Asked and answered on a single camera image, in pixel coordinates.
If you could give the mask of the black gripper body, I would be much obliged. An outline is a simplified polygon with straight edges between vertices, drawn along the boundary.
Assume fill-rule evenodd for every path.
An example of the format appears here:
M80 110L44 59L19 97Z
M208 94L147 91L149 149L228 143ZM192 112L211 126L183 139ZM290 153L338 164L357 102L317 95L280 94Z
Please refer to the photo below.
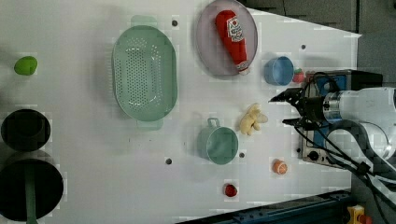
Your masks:
M323 114L323 97L304 97L298 100L297 110L300 114L297 126L304 130L315 130L325 120Z

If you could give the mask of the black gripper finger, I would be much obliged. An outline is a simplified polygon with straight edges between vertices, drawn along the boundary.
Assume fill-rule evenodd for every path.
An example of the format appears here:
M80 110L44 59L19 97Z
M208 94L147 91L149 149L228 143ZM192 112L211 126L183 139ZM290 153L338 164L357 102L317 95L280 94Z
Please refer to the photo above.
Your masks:
M302 119L283 119L282 122L293 127L303 127L304 121Z
M297 105L299 100L302 98L303 89L302 88L289 88L282 91L280 94L274 96L270 103L275 102L287 102L291 105Z

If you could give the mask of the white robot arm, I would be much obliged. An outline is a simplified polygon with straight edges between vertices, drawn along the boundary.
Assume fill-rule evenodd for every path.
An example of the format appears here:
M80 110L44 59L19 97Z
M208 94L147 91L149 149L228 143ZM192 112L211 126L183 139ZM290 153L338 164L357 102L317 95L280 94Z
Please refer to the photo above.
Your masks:
M395 90L390 87L333 91L308 97L290 88L272 98L299 113L283 123L299 134L316 131L327 161L348 170L390 208L395 207Z

